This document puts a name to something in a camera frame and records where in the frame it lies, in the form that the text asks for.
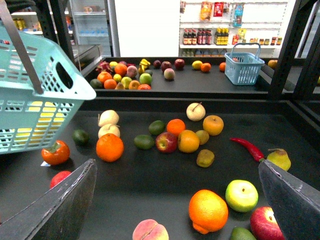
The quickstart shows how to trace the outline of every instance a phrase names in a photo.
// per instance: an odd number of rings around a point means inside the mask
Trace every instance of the white wall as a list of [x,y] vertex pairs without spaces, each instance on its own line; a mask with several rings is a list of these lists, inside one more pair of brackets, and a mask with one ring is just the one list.
[[177,57],[180,0],[115,0],[121,57]]

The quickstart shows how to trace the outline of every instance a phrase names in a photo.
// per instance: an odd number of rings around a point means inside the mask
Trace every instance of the light blue basket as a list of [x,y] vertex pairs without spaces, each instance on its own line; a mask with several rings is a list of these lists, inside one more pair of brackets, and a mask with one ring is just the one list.
[[[234,52],[238,45],[258,45],[256,54],[249,52]],[[254,85],[256,84],[261,67],[265,61],[259,58],[261,47],[259,43],[237,43],[231,52],[225,56],[225,75],[234,85]]]
[[[85,100],[96,92],[61,47],[19,32],[43,94],[38,94],[6,28],[0,24],[0,154],[51,147]],[[64,69],[61,77],[58,69]]]

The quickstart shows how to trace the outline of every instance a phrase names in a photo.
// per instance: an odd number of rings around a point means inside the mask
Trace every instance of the refrigerator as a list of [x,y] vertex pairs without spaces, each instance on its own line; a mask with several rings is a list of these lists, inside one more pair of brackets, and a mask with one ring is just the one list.
[[100,45],[101,58],[113,57],[108,5],[104,0],[70,0],[76,46]]

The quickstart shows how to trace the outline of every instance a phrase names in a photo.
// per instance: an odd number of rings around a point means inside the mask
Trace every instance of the red chili pepper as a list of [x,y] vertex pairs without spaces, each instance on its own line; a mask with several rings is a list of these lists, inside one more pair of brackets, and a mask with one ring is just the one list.
[[230,140],[244,146],[249,151],[249,153],[251,154],[251,156],[254,158],[256,162],[259,163],[260,161],[265,159],[264,154],[259,150],[259,148],[257,148],[251,142],[244,140],[242,138],[237,138],[237,137],[231,137]]

